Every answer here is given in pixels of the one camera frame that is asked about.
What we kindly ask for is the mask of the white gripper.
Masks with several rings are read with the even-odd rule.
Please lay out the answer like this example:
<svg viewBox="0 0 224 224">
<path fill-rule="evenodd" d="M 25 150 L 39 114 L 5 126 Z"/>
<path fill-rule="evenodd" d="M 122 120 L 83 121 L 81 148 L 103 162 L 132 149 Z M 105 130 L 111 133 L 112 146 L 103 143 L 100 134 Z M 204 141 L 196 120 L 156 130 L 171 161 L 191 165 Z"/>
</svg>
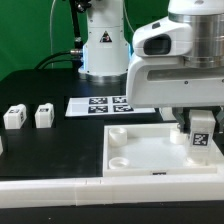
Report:
<svg viewBox="0 0 224 224">
<path fill-rule="evenodd" d="M 224 104 L 224 16 L 168 16 L 137 29 L 126 96 L 134 108 L 179 107 L 181 132 L 190 128 L 183 107 Z M 216 115 L 224 132 L 224 107 Z"/>
</svg>

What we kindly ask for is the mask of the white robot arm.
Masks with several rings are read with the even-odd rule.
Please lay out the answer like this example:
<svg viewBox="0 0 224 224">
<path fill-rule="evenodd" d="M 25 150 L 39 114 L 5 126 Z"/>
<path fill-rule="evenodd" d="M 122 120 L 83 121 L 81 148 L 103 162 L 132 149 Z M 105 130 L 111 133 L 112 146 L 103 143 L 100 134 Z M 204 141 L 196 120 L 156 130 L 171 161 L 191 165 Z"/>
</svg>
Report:
<svg viewBox="0 0 224 224">
<path fill-rule="evenodd" d="M 124 40 L 121 0 L 87 0 L 88 78 L 127 76 L 134 108 L 224 106 L 224 0 L 170 0 L 168 15 Z"/>
</svg>

